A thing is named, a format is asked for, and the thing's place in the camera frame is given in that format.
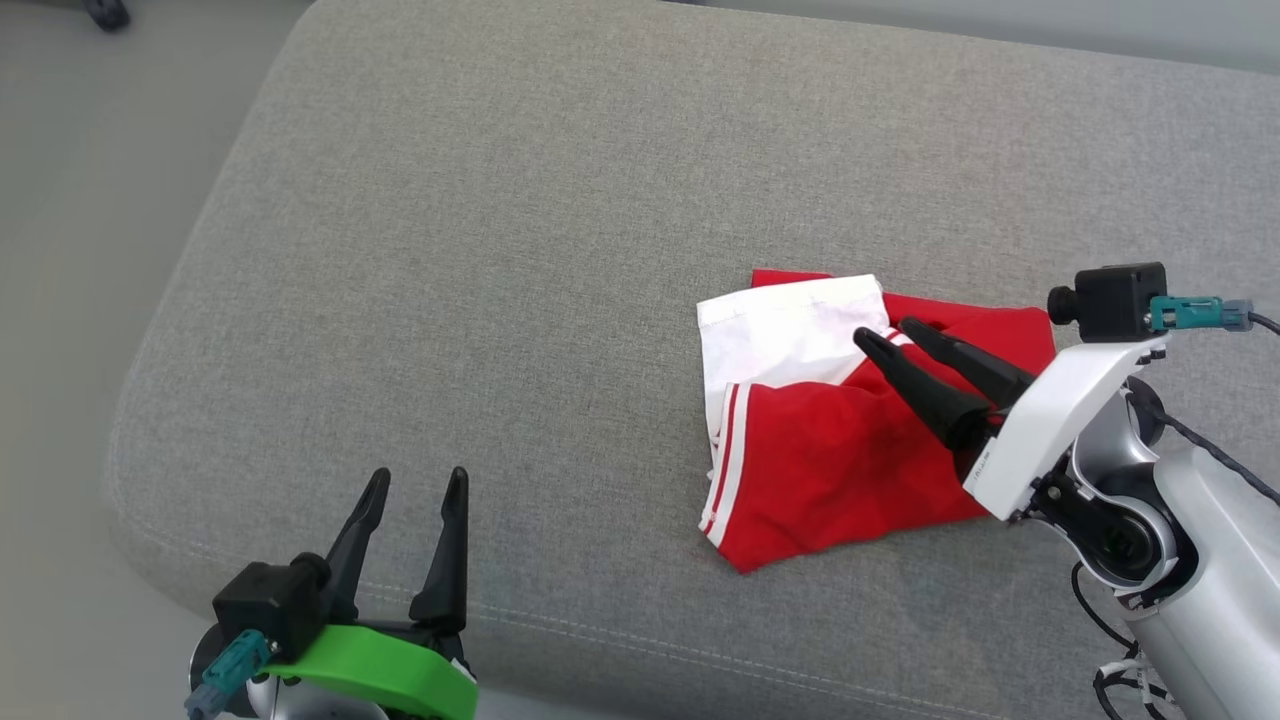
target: gray fabric surface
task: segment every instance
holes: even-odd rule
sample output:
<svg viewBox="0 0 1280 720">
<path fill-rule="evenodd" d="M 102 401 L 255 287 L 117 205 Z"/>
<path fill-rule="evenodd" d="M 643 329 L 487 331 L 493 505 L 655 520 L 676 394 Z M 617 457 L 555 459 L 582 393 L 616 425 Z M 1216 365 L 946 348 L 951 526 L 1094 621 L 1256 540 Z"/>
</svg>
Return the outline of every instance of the gray fabric surface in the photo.
<svg viewBox="0 0 1280 720">
<path fill-rule="evenodd" d="M 116 541 L 192 607 L 328 547 L 393 473 L 361 603 L 399 616 L 472 477 L 481 682 L 658 717 L 1097 717 L 1116 648 L 1047 530 L 904 533 L 739 577 L 694 304 L 754 266 L 1034 305 L 1164 260 L 1276 310 L 1280 78 L 658 3 L 320 3 L 138 355 Z M 1148 379 L 1258 471 L 1274 338 Z"/>
</svg>

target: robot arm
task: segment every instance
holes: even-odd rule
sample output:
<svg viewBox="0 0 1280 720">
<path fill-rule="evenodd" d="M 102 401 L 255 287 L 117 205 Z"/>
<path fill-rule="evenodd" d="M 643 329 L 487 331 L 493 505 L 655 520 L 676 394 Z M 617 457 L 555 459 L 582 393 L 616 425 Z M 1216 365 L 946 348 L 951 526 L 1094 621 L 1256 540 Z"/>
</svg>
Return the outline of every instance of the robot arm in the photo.
<svg viewBox="0 0 1280 720">
<path fill-rule="evenodd" d="M 251 562 L 214 598 L 218 623 L 191 659 L 188 720 L 225 710 L 273 720 L 470 720 L 477 688 L 467 624 L 466 470 L 454 468 L 444 520 L 408 621 L 364 620 L 356 587 L 390 473 L 374 473 L 326 557 Z"/>
<path fill-rule="evenodd" d="M 1179 304 L 1165 296 L 1164 278 L 1158 264 L 1088 270 L 1065 296 L 1068 307 L 1066 288 L 1055 291 L 1055 322 L 1078 320 L 1085 342 L 1034 382 L 963 341 L 904 323 L 986 400 L 936 380 L 874 333 L 854 340 L 952 451 L 966 492 L 1002 520 L 1046 523 L 1114 588 L 1137 638 L 1130 655 L 1140 646 L 1190 720 L 1276 717 L 1280 505 L 1201 447 L 1157 456 L 1151 420 L 1171 419 L 1132 377 L 1164 357 L 1166 328 L 1247 329 L 1249 309 L 1216 299 Z M 1165 315 L 1162 306 L 1175 309 Z M 1178 323 L 1178 307 L 1208 307 L 1220 322 Z"/>
</svg>

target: white stripe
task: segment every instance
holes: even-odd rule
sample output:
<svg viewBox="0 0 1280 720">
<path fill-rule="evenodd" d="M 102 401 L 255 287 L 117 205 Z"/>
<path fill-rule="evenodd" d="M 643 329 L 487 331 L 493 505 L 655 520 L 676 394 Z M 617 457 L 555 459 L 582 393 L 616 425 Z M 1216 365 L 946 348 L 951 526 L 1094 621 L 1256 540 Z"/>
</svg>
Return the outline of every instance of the white stripe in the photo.
<svg viewBox="0 0 1280 720">
<path fill-rule="evenodd" d="M 712 455 L 724 387 L 797 382 L 838 384 L 861 352 L 855 328 L 888 329 L 874 275 L 823 278 L 741 290 L 698 304 L 703 347 L 703 396 Z"/>
<path fill-rule="evenodd" d="M 719 489 L 721 468 L 724 466 L 724 438 L 728 437 L 728 398 L 733 397 L 733 386 L 724 388 L 724 395 L 722 395 L 723 402 L 721 402 L 721 434 L 712 443 L 712 471 L 708 473 L 710 478 L 710 489 L 707 492 L 707 505 L 703 506 L 703 519 L 698 523 L 698 529 L 707 532 L 707 525 L 712 521 L 712 507 L 716 506 L 716 492 Z"/>
<path fill-rule="evenodd" d="M 733 515 L 733 502 L 737 500 L 737 487 L 742 480 L 742 456 L 746 452 L 746 406 L 751 396 L 751 386 L 739 386 L 737 404 L 733 406 L 732 425 L 728 432 L 733 433 L 732 447 L 728 450 L 728 473 L 724 474 L 724 492 L 721 495 L 719 507 L 712 518 L 712 532 L 707 536 L 712 544 L 719 547 L 724 541 L 724 530 L 728 528 L 730 518 Z"/>
</svg>

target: gray floor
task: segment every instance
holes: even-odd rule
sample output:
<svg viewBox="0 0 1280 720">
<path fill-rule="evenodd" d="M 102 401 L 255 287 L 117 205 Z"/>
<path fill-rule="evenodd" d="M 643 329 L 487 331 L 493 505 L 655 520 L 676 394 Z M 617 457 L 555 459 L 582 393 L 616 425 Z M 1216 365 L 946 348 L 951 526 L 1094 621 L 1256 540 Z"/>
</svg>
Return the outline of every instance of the gray floor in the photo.
<svg viewBox="0 0 1280 720">
<path fill-rule="evenodd" d="M 0 717 L 180 717 L 207 626 L 110 547 L 120 383 L 303 0 L 0 4 Z M 484 717 L 568 717 L 486 694 Z"/>
</svg>

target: folded clothing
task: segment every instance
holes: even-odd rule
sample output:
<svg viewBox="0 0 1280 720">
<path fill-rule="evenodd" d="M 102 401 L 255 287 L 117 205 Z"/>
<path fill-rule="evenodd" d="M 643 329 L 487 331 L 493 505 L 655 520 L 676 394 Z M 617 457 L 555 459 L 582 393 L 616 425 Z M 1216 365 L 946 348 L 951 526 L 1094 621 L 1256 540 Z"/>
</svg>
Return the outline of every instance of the folded clothing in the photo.
<svg viewBox="0 0 1280 720">
<path fill-rule="evenodd" d="M 950 451 L 852 342 L 868 327 L 977 392 L 897 332 L 908 316 L 1032 373 L 1053 357 L 1042 310 L 883 293 L 872 275 L 756 270 L 753 290 L 699 305 L 712 445 L 699 527 L 740 573 L 984 512 Z"/>
</svg>

